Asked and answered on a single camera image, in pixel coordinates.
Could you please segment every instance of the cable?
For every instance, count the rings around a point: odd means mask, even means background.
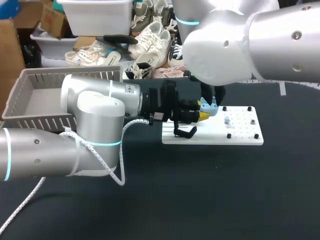
[[[68,136],[72,137],[75,140],[79,140],[101,163],[101,165],[109,172],[110,176],[113,178],[113,180],[116,181],[117,184],[120,186],[123,186],[126,182],[125,178],[125,169],[124,169],[124,156],[122,152],[122,140],[124,138],[124,134],[126,130],[132,126],[133,124],[149,124],[149,121],[144,119],[136,119],[133,121],[128,122],[122,129],[122,135],[121,135],[121,144],[120,144],[120,151],[119,151],[119,158],[120,158],[120,169],[121,169],[121,180],[112,172],[110,167],[106,164],[106,162],[102,159],[102,157],[97,153],[97,151],[94,149],[94,147],[90,144],[88,144],[84,139],[82,139],[80,136],[78,136],[75,132],[71,130],[67,130],[65,132],[60,133],[61,136]],[[46,180],[45,177],[42,177],[38,184],[35,186],[35,188],[32,190],[32,192],[26,197],[26,199],[18,206],[16,210],[11,214],[11,216],[5,221],[5,223],[0,228],[0,235],[4,232],[6,227],[10,224],[10,222],[16,217],[16,215],[21,211],[21,209],[30,201],[30,199],[36,194],[36,192],[39,190],[41,185]]]
[[[3,231],[8,227],[9,223],[15,218],[15,216],[21,211],[21,209],[30,201],[30,199],[36,194],[36,192],[39,190],[41,185],[46,180],[45,177],[42,177],[38,184],[35,186],[35,188],[32,190],[32,192],[29,194],[29,196],[26,197],[26,199],[17,207],[16,210],[11,214],[11,216],[5,221],[5,223],[0,228],[0,235],[3,233]]]

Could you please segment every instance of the gray plastic basket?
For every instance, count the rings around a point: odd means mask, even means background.
[[[48,132],[76,129],[76,119],[62,111],[60,93],[66,75],[76,74],[122,82],[121,66],[24,69],[16,80],[2,114],[14,128]]]

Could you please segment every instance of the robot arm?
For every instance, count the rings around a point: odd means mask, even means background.
[[[319,81],[320,3],[173,0],[183,59],[201,82]]]
[[[197,128],[185,132],[179,129],[179,123],[199,122],[210,116],[199,111],[197,101],[180,100],[174,81],[165,81],[160,91],[150,88],[148,93],[142,93],[136,84],[67,75],[60,102],[61,108],[75,117],[77,135],[94,147],[110,169],[68,134],[8,128],[0,129],[0,179],[106,176],[112,174],[122,155],[125,118],[141,116],[150,125],[170,119],[175,122],[177,136],[191,138]]]

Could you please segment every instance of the white sneaker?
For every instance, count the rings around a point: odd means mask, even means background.
[[[135,39],[138,43],[129,45],[130,56],[136,60],[141,54],[146,53],[153,44],[154,35],[159,35],[163,30],[161,22],[155,21],[149,24]]]
[[[138,59],[122,74],[123,80],[128,79],[144,79],[159,63],[159,55],[157,52],[143,53]]]
[[[155,67],[156,69],[162,67],[166,63],[167,56],[171,46],[170,43],[171,35],[168,30],[163,30],[159,36],[153,36],[153,44],[149,48],[148,53],[158,53],[159,63]]]
[[[80,47],[78,50],[82,49],[87,52],[99,52],[99,53],[106,53],[111,47],[103,42],[94,40],[94,42],[90,46],[83,46]]]
[[[65,61],[72,67],[91,67],[91,66],[110,66],[119,63],[121,58],[117,51],[111,52],[107,57],[103,57],[104,53],[98,51],[70,51],[65,55]]]

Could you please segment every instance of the white pegboard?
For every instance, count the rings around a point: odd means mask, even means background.
[[[225,124],[225,117],[230,119],[229,124]],[[197,126],[197,132],[191,139],[175,137],[174,123],[172,121],[162,124],[162,143],[178,145],[248,145],[260,146],[264,143],[264,138],[260,129],[256,109],[252,107],[248,111],[247,106],[227,106],[223,111],[223,106],[219,107],[216,116],[207,120],[187,124],[179,124],[179,129],[189,132]]]

